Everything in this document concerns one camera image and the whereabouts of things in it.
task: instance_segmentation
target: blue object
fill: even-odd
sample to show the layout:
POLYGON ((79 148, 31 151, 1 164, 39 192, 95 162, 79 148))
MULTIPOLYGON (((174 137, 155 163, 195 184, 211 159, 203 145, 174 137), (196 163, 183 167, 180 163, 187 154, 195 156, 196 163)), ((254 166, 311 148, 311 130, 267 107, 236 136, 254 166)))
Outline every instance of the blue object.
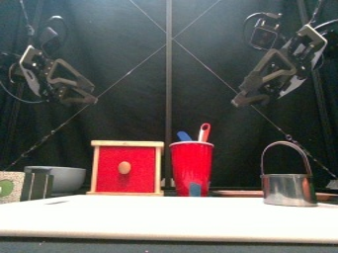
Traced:
POLYGON ((188 185, 188 195, 191 197, 200 197, 200 185, 195 183, 190 183, 188 185))
POLYGON ((192 141, 191 137, 188 136, 188 134, 184 131, 179 131, 176 133, 176 136, 180 141, 192 141))

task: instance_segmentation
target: metal bucket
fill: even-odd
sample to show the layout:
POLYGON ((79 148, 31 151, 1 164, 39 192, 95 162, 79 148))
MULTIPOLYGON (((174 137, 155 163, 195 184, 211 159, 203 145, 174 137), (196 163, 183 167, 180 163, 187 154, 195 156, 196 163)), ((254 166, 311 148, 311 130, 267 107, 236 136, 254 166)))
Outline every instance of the metal bucket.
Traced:
POLYGON ((309 160, 302 149, 287 141, 271 143, 262 154, 262 187, 264 194, 264 203, 270 205, 315 207, 317 198, 311 181, 311 169, 309 160), (270 147, 286 145, 294 148, 305 164, 306 174, 264 174, 263 160, 270 147))

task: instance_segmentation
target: metal handle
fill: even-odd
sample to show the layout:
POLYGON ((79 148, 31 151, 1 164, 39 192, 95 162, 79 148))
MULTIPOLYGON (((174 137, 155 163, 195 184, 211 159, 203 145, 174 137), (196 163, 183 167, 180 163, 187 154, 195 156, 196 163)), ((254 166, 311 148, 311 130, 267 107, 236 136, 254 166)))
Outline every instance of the metal handle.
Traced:
POLYGON ((302 151, 302 149, 299 148, 299 146, 297 146, 295 144, 293 144, 291 142, 289 141, 277 141, 274 143, 271 143, 263 153, 262 153, 262 158, 260 158, 260 168, 262 168, 262 175, 264 175, 264 169, 263 169, 263 158, 264 158, 264 154, 266 154, 266 151, 269 150, 269 148, 271 148, 273 146, 277 146, 277 145, 286 145, 286 146, 290 146, 293 149, 295 149, 302 157, 302 161, 303 161, 303 165, 305 165, 305 168, 306 168, 306 172, 309 175, 311 175, 311 169, 310 169, 310 164, 309 164, 309 160, 307 160, 307 156, 305 154, 305 152, 302 151))

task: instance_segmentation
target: table surface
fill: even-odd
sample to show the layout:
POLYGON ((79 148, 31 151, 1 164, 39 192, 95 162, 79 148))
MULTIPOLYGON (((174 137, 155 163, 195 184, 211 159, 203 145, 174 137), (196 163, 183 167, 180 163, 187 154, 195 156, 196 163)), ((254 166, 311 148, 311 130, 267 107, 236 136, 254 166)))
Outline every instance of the table surface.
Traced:
POLYGON ((262 198, 77 195, 0 205, 0 236, 331 244, 337 215, 262 198))

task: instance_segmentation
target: black backdrop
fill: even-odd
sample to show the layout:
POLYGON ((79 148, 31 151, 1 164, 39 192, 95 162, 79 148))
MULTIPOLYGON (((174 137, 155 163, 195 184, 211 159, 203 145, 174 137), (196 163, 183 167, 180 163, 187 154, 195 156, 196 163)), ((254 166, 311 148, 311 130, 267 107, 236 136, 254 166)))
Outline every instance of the black backdrop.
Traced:
MULTIPOLYGON (((285 140, 285 133, 338 173, 335 59, 326 60, 321 69, 323 101, 318 101, 318 89, 309 78, 287 96, 258 107, 264 117, 251 107, 238 109, 230 103, 244 76, 264 55, 242 41, 243 21, 256 12, 283 13, 282 32, 289 38, 302 26, 297 1, 172 0, 170 55, 166 0, 47 0, 35 20, 40 2, 24 1, 29 22, 40 18, 43 27, 51 16, 64 18, 67 40, 52 58, 63 58, 91 80, 99 102, 9 170, 23 170, 27 165, 83 167, 88 184, 91 140, 166 141, 170 57, 170 142, 176 141, 179 130, 196 138, 199 126, 211 123, 212 186, 259 187, 262 151, 271 142, 285 140), (323 105, 327 119, 318 105, 323 105)), ((329 2, 323 21, 337 18, 335 4, 329 2)), ((314 5, 314 1, 307 2, 307 13, 314 5)), ((28 36, 19 1, 3 0, 0 14, 0 50, 21 55, 28 36)), ((55 29, 63 37, 61 25, 55 24, 55 29)), ((39 100, 25 84, 9 82, 4 72, 1 83, 19 97, 39 100)), ((80 109, 81 106, 55 103, 21 103, 0 89, 1 169, 80 109)), ((315 186, 323 187, 331 178, 311 159, 310 164, 315 186)), ((266 166, 270 172, 303 172, 295 152, 286 148, 277 149, 266 166)))

